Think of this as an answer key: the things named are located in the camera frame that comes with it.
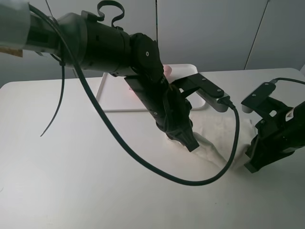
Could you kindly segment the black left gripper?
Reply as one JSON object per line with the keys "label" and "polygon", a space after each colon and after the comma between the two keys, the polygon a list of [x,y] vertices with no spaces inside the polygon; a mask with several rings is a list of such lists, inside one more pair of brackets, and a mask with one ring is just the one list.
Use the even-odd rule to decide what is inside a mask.
{"label": "black left gripper", "polygon": [[149,92],[151,97],[156,95],[163,97],[161,103],[153,98],[145,105],[161,131],[171,140],[181,143],[189,152],[199,147],[189,119],[190,103],[181,96],[177,87],[169,84],[162,72],[153,71],[148,74],[127,76],[125,80],[134,92]]}

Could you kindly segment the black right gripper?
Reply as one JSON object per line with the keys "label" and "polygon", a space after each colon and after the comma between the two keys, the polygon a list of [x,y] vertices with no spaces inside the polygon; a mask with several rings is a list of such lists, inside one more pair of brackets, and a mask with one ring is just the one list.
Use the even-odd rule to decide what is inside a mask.
{"label": "black right gripper", "polygon": [[249,160],[244,164],[251,173],[305,146],[305,103],[289,107],[270,121],[262,119],[255,127],[258,133],[246,150]]}

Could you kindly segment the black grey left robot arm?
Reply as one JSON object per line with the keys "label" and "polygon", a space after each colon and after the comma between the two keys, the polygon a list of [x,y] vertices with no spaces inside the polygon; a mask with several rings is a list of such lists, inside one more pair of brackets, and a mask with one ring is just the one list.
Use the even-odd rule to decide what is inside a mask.
{"label": "black grey left robot arm", "polygon": [[129,35],[120,27],[102,24],[104,14],[68,13],[55,20],[24,0],[0,3],[1,46],[60,57],[73,67],[97,113],[120,145],[128,145],[119,136],[93,95],[83,70],[94,70],[122,76],[157,127],[171,140],[189,151],[199,144],[189,119],[191,109],[180,90],[171,85],[163,73],[156,41],[142,33]]}

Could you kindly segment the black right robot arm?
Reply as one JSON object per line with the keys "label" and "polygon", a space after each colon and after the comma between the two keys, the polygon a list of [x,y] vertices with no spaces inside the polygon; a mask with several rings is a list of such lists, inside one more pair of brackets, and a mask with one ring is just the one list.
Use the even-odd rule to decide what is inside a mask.
{"label": "black right robot arm", "polygon": [[268,96],[252,109],[262,119],[255,125],[257,135],[245,153],[250,160],[244,166],[251,173],[305,146],[304,102],[289,107]]}

